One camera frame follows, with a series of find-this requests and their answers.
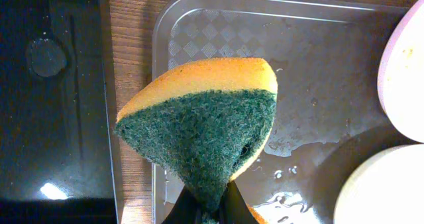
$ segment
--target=green scouring pad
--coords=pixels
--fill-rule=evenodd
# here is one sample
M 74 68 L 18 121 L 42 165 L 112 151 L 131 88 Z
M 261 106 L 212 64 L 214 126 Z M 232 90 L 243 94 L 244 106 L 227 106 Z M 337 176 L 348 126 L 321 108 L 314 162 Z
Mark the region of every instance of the green scouring pad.
M 259 58 L 215 58 L 170 70 L 119 112 L 116 133 L 178 174 L 213 212 L 258 157 L 276 112 L 276 76 Z

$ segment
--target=wooden table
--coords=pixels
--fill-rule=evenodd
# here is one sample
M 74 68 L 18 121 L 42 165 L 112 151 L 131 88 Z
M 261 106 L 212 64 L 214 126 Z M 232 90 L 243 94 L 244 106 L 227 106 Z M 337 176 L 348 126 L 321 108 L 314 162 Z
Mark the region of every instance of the wooden table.
M 152 32 L 169 0 L 109 0 L 118 110 L 151 81 Z M 416 0 L 340 0 L 411 6 Z M 121 141 L 123 223 L 151 223 L 151 164 Z

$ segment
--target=circular indentation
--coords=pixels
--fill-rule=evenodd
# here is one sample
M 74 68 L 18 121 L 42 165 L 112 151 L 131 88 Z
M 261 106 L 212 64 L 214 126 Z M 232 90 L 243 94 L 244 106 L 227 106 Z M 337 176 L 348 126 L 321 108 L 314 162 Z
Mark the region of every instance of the circular indentation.
M 29 69 L 42 78 L 57 75 L 67 64 L 65 52 L 49 38 L 37 38 L 26 47 Z

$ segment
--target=plastic tray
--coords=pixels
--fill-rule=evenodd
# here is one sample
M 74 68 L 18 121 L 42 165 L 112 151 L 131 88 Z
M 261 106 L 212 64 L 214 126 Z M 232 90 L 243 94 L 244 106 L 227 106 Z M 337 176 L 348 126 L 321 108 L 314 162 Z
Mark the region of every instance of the plastic tray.
M 154 28 L 153 77 L 204 58 L 265 58 L 278 77 L 276 120 L 237 186 L 271 223 L 332 223 L 352 171 L 409 142 L 377 95 L 380 57 L 406 11 L 328 0 L 173 0 Z M 161 223 L 183 185 L 152 168 L 153 223 Z

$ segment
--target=tray rim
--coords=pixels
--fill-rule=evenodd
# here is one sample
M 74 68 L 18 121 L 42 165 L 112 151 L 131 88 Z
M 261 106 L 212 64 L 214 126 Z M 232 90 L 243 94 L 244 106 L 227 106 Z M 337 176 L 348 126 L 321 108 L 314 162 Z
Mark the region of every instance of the tray rim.
M 162 21 L 164 20 L 164 17 L 171 11 L 173 7 L 178 5 L 184 0 L 170 0 L 166 4 L 166 6 L 161 10 L 159 13 L 154 29 L 153 29 L 153 37 L 152 37 L 152 79 L 155 80 L 160 74 L 158 74 L 158 69 L 156 65 L 157 61 L 157 44 L 158 44 L 158 31 L 160 28 L 160 25 L 162 24 Z M 293 3 L 298 5 L 311 5 L 311 6 L 321 6 L 321 7 L 333 7 L 333 8 L 343 8 L 343 9 L 357 9 L 362 11 L 380 11 L 380 12 L 398 12 L 398 13 L 405 13 L 409 8 L 408 7 L 396 7 L 396 6 L 389 6 L 389 5 L 377 5 L 377 4 L 369 4 L 369 3 L 355 3 L 355 2 L 346 2 L 346 1 L 337 1 L 337 0 L 263 0 L 263 1 L 274 1 L 274 2 L 281 2 L 281 3 Z M 177 15 L 177 20 L 172 25 L 174 26 L 180 18 L 185 16 L 186 14 L 198 10 L 198 9 L 208 9 L 205 7 L 197 7 L 196 9 L 192 9 L 186 12 L 180 11 L 180 14 Z M 162 175 L 158 177 L 158 172 L 161 171 Z M 156 213 L 157 213 L 157 205 L 159 204 L 156 201 L 156 192 L 158 190 L 157 187 L 157 179 L 165 178 L 164 175 L 164 169 L 160 167 L 159 165 L 156 165 L 152 162 L 152 224 L 156 224 Z

